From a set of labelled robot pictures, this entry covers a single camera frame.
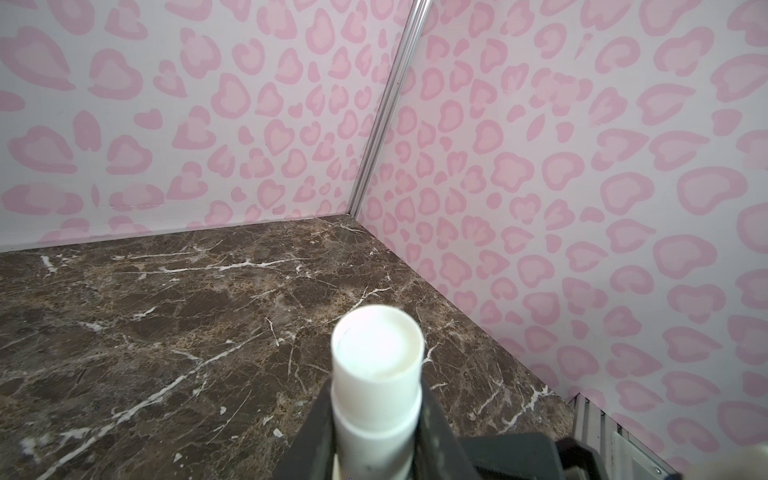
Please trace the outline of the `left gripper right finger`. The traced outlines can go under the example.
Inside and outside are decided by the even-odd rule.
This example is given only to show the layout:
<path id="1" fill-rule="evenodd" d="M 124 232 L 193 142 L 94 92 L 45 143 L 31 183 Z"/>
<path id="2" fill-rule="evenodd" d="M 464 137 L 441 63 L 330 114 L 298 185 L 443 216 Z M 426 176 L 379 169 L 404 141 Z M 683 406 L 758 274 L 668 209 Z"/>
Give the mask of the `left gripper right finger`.
<path id="1" fill-rule="evenodd" d="M 470 480 L 480 476 L 454 435 L 427 381 L 421 379 L 422 405 L 414 437 L 413 478 Z"/>

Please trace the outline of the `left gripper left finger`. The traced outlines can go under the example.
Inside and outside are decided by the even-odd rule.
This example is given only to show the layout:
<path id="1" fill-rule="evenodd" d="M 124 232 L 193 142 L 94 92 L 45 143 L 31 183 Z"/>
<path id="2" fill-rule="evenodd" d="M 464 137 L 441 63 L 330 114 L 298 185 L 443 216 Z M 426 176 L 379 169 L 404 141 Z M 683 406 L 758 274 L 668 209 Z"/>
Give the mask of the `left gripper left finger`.
<path id="1" fill-rule="evenodd" d="M 335 432 L 331 379 L 322 385 L 292 444 L 272 472 L 275 480 L 328 480 L 333 477 Z"/>

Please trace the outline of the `white glue stick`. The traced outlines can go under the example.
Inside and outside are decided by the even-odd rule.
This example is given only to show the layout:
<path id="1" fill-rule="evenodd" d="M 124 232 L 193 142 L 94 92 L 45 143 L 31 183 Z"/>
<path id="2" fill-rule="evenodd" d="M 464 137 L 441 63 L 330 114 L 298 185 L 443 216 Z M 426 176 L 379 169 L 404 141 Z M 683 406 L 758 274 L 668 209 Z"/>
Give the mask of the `white glue stick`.
<path id="1" fill-rule="evenodd" d="M 331 353 L 339 477 L 406 479 L 423 398 L 419 325 L 394 307 L 359 307 L 334 327 Z"/>

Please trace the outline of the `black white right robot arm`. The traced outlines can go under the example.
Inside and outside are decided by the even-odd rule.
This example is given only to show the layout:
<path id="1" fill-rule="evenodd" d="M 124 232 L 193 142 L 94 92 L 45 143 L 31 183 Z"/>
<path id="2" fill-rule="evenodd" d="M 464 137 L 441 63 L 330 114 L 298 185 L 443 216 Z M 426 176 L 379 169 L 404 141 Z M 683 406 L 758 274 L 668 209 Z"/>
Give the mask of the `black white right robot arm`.
<path id="1" fill-rule="evenodd" d="M 464 437 L 460 444 L 481 479 L 608 479 L 599 453 L 571 437 L 543 433 Z"/>

